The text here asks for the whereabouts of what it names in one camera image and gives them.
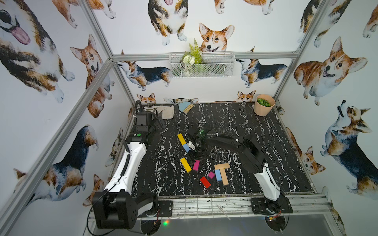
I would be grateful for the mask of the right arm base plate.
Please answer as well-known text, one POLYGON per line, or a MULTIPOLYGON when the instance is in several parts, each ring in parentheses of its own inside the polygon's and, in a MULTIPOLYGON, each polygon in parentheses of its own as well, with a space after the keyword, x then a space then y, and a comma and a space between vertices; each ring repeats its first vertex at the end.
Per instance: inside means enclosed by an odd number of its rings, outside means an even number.
POLYGON ((278 213, 293 213, 289 199, 280 195, 278 200, 273 201, 267 198, 251 198, 251 206, 254 214, 276 215, 278 213))

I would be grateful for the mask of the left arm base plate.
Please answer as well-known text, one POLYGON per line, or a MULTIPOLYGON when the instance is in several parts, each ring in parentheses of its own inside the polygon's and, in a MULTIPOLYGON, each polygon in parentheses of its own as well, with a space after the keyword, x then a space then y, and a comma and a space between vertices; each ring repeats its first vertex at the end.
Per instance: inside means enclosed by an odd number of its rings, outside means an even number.
POLYGON ((158 200, 157 211, 154 217, 171 217, 173 211, 173 201, 158 200))

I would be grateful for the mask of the small light blue block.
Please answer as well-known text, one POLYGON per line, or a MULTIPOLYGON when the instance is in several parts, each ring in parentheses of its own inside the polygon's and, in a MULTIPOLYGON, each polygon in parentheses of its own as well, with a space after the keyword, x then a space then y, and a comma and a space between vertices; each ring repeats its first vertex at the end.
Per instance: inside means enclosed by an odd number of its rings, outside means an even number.
POLYGON ((189 153, 189 152, 191 151, 191 149, 190 149, 190 147, 188 146, 188 144, 184 144, 184 145, 183 145, 183 148, 185 149, 185 151, 186 151, 187 153, 189 153))

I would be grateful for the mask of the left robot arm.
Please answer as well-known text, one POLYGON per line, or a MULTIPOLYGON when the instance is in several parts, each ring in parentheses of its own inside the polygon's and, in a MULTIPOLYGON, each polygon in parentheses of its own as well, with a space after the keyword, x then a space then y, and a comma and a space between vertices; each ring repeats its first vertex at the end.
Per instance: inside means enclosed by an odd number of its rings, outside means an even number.
POLYGON ((165 129, 164 120, 151 112, 142 112, 129 136, 122 141, 124 155, 111 181, 92 199, 92 210, 99 229, 132 229, 141 215, 154 217, 159 213, 155 193, 132 196, 132 186, 139 165, 147 153, 147 141, 165 129))

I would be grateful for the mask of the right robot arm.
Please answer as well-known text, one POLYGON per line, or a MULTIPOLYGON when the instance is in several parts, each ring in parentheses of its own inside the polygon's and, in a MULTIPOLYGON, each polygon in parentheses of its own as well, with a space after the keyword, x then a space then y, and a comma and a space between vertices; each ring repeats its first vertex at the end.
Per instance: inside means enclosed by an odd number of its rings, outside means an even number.
POLYGON ((209 158, 210 148, 218 147, 234 152, 242 167, 254 174, 263 190, 266 204, 281 207, 285 200, 281 188, 276 184, 265 159, 265 153, 257 142, 245 137, 235 137, 215 131, 191 130, 185 137, 194 145, 189 151, 191 162, 209 158))

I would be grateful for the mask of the short yellow block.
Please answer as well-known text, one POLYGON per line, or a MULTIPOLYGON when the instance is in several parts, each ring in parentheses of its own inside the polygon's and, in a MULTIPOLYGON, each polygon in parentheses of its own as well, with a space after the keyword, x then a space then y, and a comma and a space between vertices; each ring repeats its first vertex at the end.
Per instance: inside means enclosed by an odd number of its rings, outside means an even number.
POLYGON ((180 134, 178 134, 177 136, 178 136, 178 138, 179 138, 179 141, 180 141, 181 145, 185 145, 185 144, 186 144, 186 141, 185 141, 183 135, 180 133, 180 134))

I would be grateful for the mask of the magenta rectangular block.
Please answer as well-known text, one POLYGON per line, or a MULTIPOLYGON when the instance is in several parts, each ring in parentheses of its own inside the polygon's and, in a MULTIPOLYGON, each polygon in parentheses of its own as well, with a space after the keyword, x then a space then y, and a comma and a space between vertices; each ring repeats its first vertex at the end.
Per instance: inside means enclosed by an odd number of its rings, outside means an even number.
POLYGON ((200 161, 199 161, 199 160, 196 160, 195 163, 194 163, 194 166, 193 166, 193 170, 194 170, 194 171, 198 171, 198 169, 199 169, 199 165, 200 165, 200 161))

